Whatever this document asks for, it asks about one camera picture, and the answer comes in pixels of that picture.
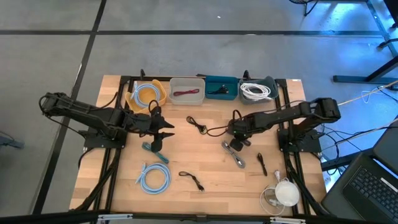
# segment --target concrete floor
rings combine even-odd
[[[372,3],[385,29],[398,37],[398,31],[388,29],[392,19],[382,0]],[[91,30],[99,5],[99,0],[3,0],[0,30]],[[106,4],[99,29],[378,30],[363,2],[322,1],[306,18],[302,9],[272,0],[112,0]],[[71,91],[87,41],[85,35],[0,35],[0,93],[5,96],[0,100],[4,105],[0,130],[25,142],[23,150],[0,149],[2,217],[30,212],[58,129],[40,114],[37,100],[47,91]],[[143,68],[148,75],[236,77],[247,69],[252,77],[302,79],[308,100],[329,96],[341,102],[376,86],[333,83],[332,76],[365,76],[389,61],[388,48],[376,50],[382,41],[380,36],[363,35],[101,35],[95,39],[78,100],[95,103],[104,74],[137,75]],[[398,77],[398,71],[388,76]],[[371,129],[395,118],[397,109],[394,100],[372,95],[368,104],[358,100],[342,106],[342,118],[328,126],[346,132]],[[84,129],[74,122],[71,126]],[[353,143],[367,149],[381,134],[372,133]],[[81,137],[67,132],[44,212],[68,210],[82,145]],[[329,145],[332,141],[322,138],[322,146]],[[349,144],[342,144],[340,150],[341,156],[357,151]],[[334,149],[324,154],[336,156]]]

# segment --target silver object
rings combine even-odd
[[[107,220],[124,220],[132,219],[132,214],[108,214],[108,215],[98,215],[98,221]]]
[[[232,158],[234,159],[236,165],[238,165],[239,168],[245,168],[246,163],[241,159],[238,155],[235,154],[235,152],[231,149],[229,144],[226,141],[223,141],[221,143],[222,147],[231,154]]]

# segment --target plastic bin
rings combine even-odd
[[[174,96],[176,91],[199,89],[198,93]],[[170,80],[169,98],[174,105],[201,105],[205,98],[205,81],[202,78],[172,78]]]
[[[166,91],[164,90],[162,84],[158,80],[152,80],[152,84],[157,87],[157,89],[160,91],[160,100],[159,100],[159,106],[162,106],[163,104],[166,103]],[[127,92],[124,95],[127,104],[130,107],[130,110],[132,110],[135,113],[146,113],[149,114],[148,107],[146,108],[141,108],[140,106],[137,105],[137,103],[133,99],[130,99],[131,93]],[[143,103],[149,103],[152,100],[156,98],[156,94],[153,90],[151,89],[143,89],[139,92],[139,98],[142,100]]]
[[[266,87],[271,89],[271,93],[268,95],[268,98],[266,98],[266,99],[257,100],[257,101],[249,100],[242,93],[242,90],[241,90],[242,83],[257,83],[257,84],[260,84],[260,85],[264,85],[264,86],[266,86]],[[239,99],[242,101],[242,103],[244,105],[251,105],[251,104],[256,104],[256,103],[265,103],[265,102],[273,100],[279,94],[278,86],[276,85],[275,80],[272,77],[270,77],[270,76],[268,76],[268,77],[266,77],[265,79],[262,79],[262,80],[250,80],[250,81],[240,80],[239,81],[239,85],[238,85],[238,90],[239,90]]]
[[[208,75],[205,79],[206,88],[205,95],[208,99],[216,100],[234,100],[238,95],[238,79],[235,77],[221,77]],[[228,93],[225,94],[210,94],[209,91],[216,91],[222,85],[228,88]]]

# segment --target teal object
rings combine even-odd
[[[238,79],[235,77],[221,77],[208,75],[205,78],[205,96],[208,99],[234,100],[238,95]],[[222,85],[228,88],[228,93],[210,94],[208,92],[218,90]]]
[[[150,150],[150,144],[149,144],[148,142],[143,142],[143,143],[142,143],[142,148],[145,149],[145,150],[147,150],[147,151],[149,151],[149,152],[152,152],[152,151]],[[159,157],[159,159],[160,159],[161,161],[163,161],[164,163],[169,164],[169,160],[168,160],[166,157],[164,157],[160,152],[156,152],[155,155],[156,155],[157,157]]]
[[[163,185],[160,186],[158,189],[153,189],[153,188],[149,187],[147,185],[147,183],[145,183],[145,176],[147,175],[147,173],[149,171],[154,170],[154,169],[160,170],[165,176]],[[169,168],[167,168],[167,166],[165,166],[163,164],[155,163],[155,164],[149,165],[148,167],[145,164],[142,165],[141,175],[137,178],[136,183],[140,182],[141,189],[147,194],[160,194],[169,187],[171,181],[172,181],[172,178],[171,178],[171,173],[170,173]]]

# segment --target wooden table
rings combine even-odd
[[[118,90],[120,78],[117,75],[103,77],[97,106],[110,101]],[[169,83],[162,82],[162,84],[168,92]],[[300,80],[287,80],[287,84],[290,101],[305,99]],[[262,134],[254,135],[250,139],[252,145],[237,152],[246,161],[246,168],[240,169],[221,147],[221,142],[223,140],[229,142],[231,135],[225,134],[217,138],[202,135],[185,119],[187,116],[192,116],[198,123],[212,128],[226,125],[235,109],[245,115],[273,108],[275,108],[273,101],[259,105],[243,105],[238,97],[234,101],[205,99],[201,106],[176,106],[167,102],[162,106],[162,114],[175,128],[165,131],[174,132],[175,135],[164,139],[161,153],[170,160],[168,165],[172,178],[170,187],[159,195],[149,195],[141,190],[139,184],[135,184],[144,162],[153,164],[160,160],[153,153],[141,148],[142,142],[152,142],[152,137],[140,138],[137,134],[129,134],[126,147],[121,153],[111,211],[267,215],[259,203],[260,193],[267,185],[276,183],[273,175],[275,170],[279,170],[281,177],[285,177],[283,155],[279,151],[277,142],[277,125]],[[268,177],[264,176],[261,165],[256,159],[258,152],[263,155]],[[315,199],[320,201],[326,194],[320,162],[309,153],[300,155],[306,186]],[[79,206],[96,185],[103,156],[104,149],[94,149],[82,160],[70,208]],[[205,192],[199,192],[190,177],[178,176],[182,170],[195,175],[204,186]],[[158,187],[163,183],[164,177],[160,171],[155,170],[147,176],[146,181],[149,186]],[[107,192],[108,187],[105,186],[101,208],[104,208]],[[291,209],[285,209],[283,215],[291,213]]]

